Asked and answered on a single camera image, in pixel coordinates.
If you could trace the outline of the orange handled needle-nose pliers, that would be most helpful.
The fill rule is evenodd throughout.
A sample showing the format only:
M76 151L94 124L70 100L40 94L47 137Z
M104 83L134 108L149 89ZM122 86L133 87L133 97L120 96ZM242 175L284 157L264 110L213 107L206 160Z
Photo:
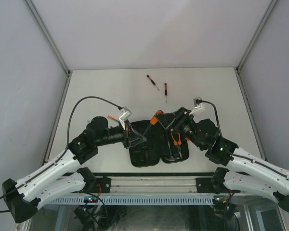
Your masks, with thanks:
M182 159L182 150L181 150L181 135L180 133L171 132L171 138L173 140L173 145L177 148L179 153L179 158Z

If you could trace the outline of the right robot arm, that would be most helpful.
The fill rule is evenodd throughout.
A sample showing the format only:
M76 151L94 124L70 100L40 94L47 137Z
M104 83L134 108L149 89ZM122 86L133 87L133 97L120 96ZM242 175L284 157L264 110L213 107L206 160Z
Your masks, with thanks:
M247 192L267 198L289 213L289 170L253 156L222 137L210 119L194 121L193 112L181 107L156 116L165 130L191 141L205 156L219 165L212 179L217 192Z

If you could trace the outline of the black plastic tool case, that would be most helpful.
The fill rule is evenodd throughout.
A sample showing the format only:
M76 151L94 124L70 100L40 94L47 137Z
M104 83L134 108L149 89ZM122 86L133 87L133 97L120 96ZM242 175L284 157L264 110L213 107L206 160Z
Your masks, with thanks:
M132 126L143 134L149 122L149 120L136 121L132 123ZM188 143L181 138L182 159L175 162L170 162L166 159L170 157L168 141L170 142L172 151L176 154L177 152L174 150L171 132L164 130L159 123L152 126L144 136L147 138L146 142L129 148L130 161L134 167L151 167L160 161L166 164L178 163L187 160L190 156Z

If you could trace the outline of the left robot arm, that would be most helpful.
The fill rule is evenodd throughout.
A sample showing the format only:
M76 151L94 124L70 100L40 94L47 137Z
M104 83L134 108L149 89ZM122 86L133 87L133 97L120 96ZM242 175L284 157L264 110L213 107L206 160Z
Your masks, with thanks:
M71 192L92 192L96 181L84 163L98 154L98 147L121 142L128 149L145 142L131 123L109 128L105 117L97 116L67 149L33 173L2 184L4 201L15 223L22 223L49 202Z

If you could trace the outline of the small claw hammer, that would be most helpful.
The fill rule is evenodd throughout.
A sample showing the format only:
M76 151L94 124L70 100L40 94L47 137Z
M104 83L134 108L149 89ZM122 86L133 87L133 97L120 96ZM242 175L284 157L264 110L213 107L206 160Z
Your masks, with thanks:
M169 148L169 152L170 152L170 157L166 158L166 159L170 162L175 162L175 161L181 160L182 159L182 152L181 152L180 146L174 146L175 147L174 150L177 152L177 154L176 154L172 151L169 141L167 142L167 144L168 144L168 148Z

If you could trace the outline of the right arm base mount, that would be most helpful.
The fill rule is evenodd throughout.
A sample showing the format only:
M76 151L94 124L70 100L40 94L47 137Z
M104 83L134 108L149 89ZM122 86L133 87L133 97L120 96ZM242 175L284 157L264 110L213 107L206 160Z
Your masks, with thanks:
M211 177L196 178L197 193L240 193L240 190L229 189L224 185L228 172L228 169L218 167Z

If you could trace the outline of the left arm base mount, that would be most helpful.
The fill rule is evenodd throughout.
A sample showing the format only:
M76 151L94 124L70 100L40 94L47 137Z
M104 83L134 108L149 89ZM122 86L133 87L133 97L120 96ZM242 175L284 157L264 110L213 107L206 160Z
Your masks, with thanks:
M94 184L90 185L87 189L90 193L110 193L111 178L109 177L97 177Z

